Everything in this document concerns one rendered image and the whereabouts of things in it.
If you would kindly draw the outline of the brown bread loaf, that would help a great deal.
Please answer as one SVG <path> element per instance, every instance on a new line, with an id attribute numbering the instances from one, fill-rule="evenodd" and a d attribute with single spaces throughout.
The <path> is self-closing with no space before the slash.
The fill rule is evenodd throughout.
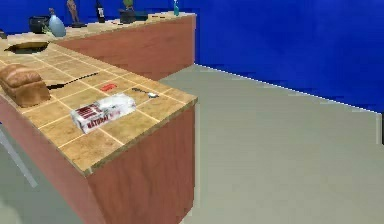
<path id="1" fill-rule="evenodd" d="M 38 105 L 51 98 L 40 74 L 22 64 L 10 64 L 1 69 L 0 86 L 22 108 Z"/>

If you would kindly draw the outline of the brown tiled kitchen counter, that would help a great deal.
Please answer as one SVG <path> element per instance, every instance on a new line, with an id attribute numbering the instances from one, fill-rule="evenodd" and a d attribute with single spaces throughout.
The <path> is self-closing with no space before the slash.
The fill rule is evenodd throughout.
<path id="1" fill-rule="evenodd" d="M 20 63 L 50 85 L 98 72 L 29 108 L 0 88 L 3 127 L 83 224 L 179 224 L 192 208 L 197 99 L 160 81 L 193 64 L 195 28 L 193 13 L 91 23 L 64 38 L 44 36 L 47 49 L 31 55 L 6 48 L 37 35 L 0 39 L 0 69 Z M 111 83 L 117 87 L 100 90 Z M 133 113 L 88 134 L 76 127 L 71 110 L 119 92 L 135 100 Z"/>

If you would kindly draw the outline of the black kitchen knife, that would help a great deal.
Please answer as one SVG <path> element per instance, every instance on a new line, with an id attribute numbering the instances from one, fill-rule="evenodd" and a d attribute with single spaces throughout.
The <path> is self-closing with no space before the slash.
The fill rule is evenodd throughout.
<path id="1" fill-rule="evenodd" d="M 68 85 L 68 84 L 73 83 L 75 81 L 78 81 L 78 80 L 81 80 L 81 79 L 84 79 L 84 78 L 88 78 L 88 77 L 91 77 L 91 76 L 94 76 L 94 75 L 97 75 L 97 74 L 98 74 L 98 72 L 95 72 L 95 73 L 92 73 L 92 74 L 87 74 L 87 75 L 75 78 L 75 79 L 73 79 L 71 81 L 68 81 L 66 83 L 52 84 L 52 85 L 47 86 L 47 89 L 48 90 L 54 90 L 54 89 L 63 88 L 65 85 Z"/>

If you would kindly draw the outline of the dark wine bottle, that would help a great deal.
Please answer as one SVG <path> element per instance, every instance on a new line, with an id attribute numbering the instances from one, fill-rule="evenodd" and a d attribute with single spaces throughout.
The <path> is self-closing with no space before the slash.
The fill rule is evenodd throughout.
<path id="1" fill-rule="evenodd" d="M 105 23 L 104 9 L 99 0 L 96 0 L 96 11 L 99 23 Z"/>

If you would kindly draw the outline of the dark sink basin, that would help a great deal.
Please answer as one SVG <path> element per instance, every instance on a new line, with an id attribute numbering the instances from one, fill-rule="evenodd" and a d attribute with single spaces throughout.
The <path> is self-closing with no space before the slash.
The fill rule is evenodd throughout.
<path id="1" fill-rule="evenodd" d="M 15 54 L 36 53 L 44 51 L 48 45 L 48 42 L 24 42 L 14 44 L 6 48 L 6 51 L 13 52 Z"/>

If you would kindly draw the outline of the silver spoon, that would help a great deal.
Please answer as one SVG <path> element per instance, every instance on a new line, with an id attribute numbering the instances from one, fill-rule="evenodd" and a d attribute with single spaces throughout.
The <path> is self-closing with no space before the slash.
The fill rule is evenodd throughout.
<path id="1" fill-rule="evenodd" d="M 159 97 L 159 95 L 156 94 L 156 93 L 144 91 L 144 90 L 139 89 L 139 88 L 132 88 L 131 90 L 136 91 L 136 92 L 145 93 L 149 98 L 157 98 L 157 97 Z"/>

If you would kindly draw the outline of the brown statue on black base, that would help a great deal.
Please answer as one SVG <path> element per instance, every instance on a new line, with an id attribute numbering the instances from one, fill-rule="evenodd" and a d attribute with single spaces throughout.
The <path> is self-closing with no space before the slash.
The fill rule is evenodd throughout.
<path id="1" fill-rule="evenodd" d="M 81 22 L 78 16 L 77 6 L 74 0 L 67 0 L 66 2 L 67 8 L 71 14 L 72 17 L 72 28 L 82 28 L 85 27 L 86 24 Z"/>

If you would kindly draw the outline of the white red printed box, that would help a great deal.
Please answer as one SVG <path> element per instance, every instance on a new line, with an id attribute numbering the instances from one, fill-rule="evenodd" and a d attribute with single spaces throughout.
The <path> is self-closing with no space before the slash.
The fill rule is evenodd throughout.
<path id="1" fill-rule="evenodd" d="M 101 126 L 128 115 L 136 110 L 133 98 L 117 93 L 70 112 L 74 124 L 88 134 Z"/>

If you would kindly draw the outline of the pale blue vase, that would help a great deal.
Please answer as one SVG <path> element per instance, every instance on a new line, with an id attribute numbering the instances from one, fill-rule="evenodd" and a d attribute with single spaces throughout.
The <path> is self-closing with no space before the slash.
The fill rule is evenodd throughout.
<path id="1" fill-rule="evenodd" d="M 64 23 L 56 15 L 55 10 L 53 8 L 50 8 L 49 12 L 50 12 L 49 28 L 51 30 L 51 33 L 55 37 L 64 37 L 66 35 L 66 29 L 65 29 Z"/>

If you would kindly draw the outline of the black pot with green plant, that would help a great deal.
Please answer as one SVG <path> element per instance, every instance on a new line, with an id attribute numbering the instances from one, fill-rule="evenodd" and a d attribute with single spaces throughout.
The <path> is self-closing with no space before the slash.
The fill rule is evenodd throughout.
<path id="1" fill-rule="evenodd" d="M 123 24 L 130 24 L 136 21 L 133 1 L 134 0 L 122 0 L 125 8 L 120 9 L 119 14 L 120 14 L 120 22 Z"/>

